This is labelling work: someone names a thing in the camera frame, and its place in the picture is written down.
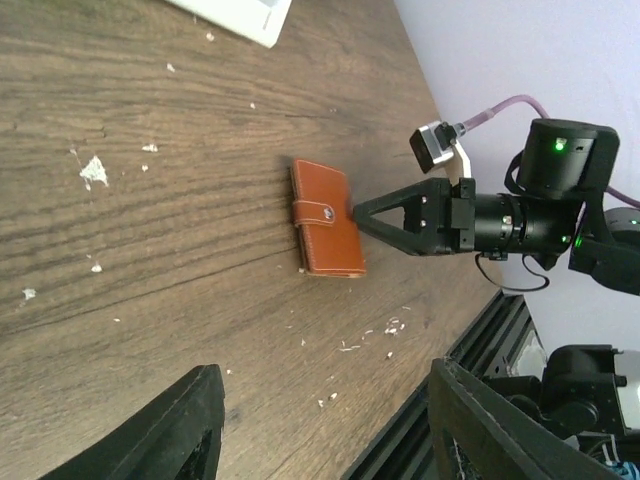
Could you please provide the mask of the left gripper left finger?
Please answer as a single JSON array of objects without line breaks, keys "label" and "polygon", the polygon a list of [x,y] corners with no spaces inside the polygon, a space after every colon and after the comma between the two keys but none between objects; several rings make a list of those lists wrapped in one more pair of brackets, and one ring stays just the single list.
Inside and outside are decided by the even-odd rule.
[{"label": "left gripper left finger", "polygon": [[220,367],[196,366],[45,479],[214,479],[225,422]]}]

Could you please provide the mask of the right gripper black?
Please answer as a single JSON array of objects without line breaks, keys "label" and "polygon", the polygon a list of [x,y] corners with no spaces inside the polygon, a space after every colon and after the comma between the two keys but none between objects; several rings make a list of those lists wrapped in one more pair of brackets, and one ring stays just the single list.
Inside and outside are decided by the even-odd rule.
[{"label": "right gripper black", "polygon": [[358,229],[411,256],[468,253],[475,244],[475,181],[432,178],[354,206]]}]

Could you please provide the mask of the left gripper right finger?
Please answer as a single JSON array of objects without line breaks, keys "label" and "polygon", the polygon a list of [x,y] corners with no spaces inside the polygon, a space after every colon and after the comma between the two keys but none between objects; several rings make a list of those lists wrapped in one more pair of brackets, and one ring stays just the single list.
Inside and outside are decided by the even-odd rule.
[{"label": "left gripper right finger", "polygon": [[438,358],[429,375],[429,423],[438,476],[458,477],[456,446],[484,479],[616,479],[457,363]]}]

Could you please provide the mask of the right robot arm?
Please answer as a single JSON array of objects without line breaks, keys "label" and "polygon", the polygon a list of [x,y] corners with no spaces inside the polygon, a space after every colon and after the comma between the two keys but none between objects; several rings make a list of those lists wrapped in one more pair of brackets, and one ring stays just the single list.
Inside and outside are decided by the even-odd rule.
[{"label": "right robot arm", "polygon": [[[480,194],[464,172],[358,204],[358,228],[413,256],[511,254],[639,291],[639,212],[605,209],[619,149],[607,126],[539,118],[511,161],[505,191]],[[639,355],[609,345],[556,349],[541,375],[478,378],[433,364],[429,424],[443,479],[617,479],[639,473]]]}]

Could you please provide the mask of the white bin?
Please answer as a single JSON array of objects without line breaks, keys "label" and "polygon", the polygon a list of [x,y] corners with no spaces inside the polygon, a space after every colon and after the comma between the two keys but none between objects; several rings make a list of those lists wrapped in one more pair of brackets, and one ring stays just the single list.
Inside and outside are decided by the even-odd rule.
[{"label": "white bin", "polygon": [[169,0],[169,3],[263,47],[277,43],[291,0]]}]

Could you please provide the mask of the black aluminium frame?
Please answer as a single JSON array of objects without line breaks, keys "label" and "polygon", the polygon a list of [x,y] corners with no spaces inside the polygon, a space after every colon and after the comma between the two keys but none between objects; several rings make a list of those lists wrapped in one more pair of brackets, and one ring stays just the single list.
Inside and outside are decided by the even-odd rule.
[{"label": "black aluminium frame", "polygon": [[524,297],[497,294],[345,478],[550,478],[538,448],[515,429],[545,433],[490,388],[514,380],[518,354],[536,334]]}]

